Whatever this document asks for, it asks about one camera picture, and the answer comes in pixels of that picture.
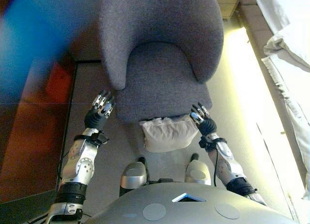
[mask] wooden cabinet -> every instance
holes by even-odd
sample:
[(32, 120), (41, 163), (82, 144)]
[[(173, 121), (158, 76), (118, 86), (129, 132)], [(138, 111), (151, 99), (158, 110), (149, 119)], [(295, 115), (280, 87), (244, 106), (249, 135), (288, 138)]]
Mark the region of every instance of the wooden cabinet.
[(223, 19), (230, 18), (239, 2), (239, 0), (217, 0)]
[[(1, 146), (5, 154), (1, 158), (0, 204), (56, 188), (75, 62), (66, 55), (50, 64), (33, 60), (8, 141)], [(1, 118), (0, 125), (6, 125)]]

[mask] gray armchair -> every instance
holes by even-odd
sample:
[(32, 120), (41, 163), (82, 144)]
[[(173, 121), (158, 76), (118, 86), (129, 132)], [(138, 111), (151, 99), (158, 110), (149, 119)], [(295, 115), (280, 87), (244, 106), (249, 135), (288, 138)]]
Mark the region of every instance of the gray armchair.
[(211, 108), (206, 81), (223, 46), (216, 0), (103, 0), (103, 64), (127, 123)]

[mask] chair backrest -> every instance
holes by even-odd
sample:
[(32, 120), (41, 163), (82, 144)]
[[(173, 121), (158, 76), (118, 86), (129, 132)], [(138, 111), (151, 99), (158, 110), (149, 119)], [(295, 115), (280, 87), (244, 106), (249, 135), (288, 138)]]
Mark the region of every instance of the chair backrest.
[(103, 61), (116, 90), (125, 88), (128, 57), (140, 44), (175, 44), (199, 82), (213, 75), (222, 52), (216, 0), (103, 0), (99, 26)]

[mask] blue blur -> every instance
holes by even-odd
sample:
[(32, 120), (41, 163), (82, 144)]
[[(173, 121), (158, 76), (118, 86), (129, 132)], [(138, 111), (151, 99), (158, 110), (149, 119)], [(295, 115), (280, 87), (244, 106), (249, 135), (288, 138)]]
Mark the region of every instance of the blue blur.
[(34, 60), (58, 59), (99, 10), (100, 0), (14, 0), (0, 20), (0, 102), (18, 103)]

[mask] chair seat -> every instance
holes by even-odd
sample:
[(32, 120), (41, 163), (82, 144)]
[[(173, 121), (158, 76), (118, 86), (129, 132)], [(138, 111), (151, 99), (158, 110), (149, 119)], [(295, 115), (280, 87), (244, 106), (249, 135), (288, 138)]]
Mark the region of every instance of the chair seat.
[(126, 87), (117, 93), (117, 116), (126, 123), (190, 113), (192, 104), (212, 102), (184, 53), (173, 44), (151, 42), (136, 47), (127, 63)]

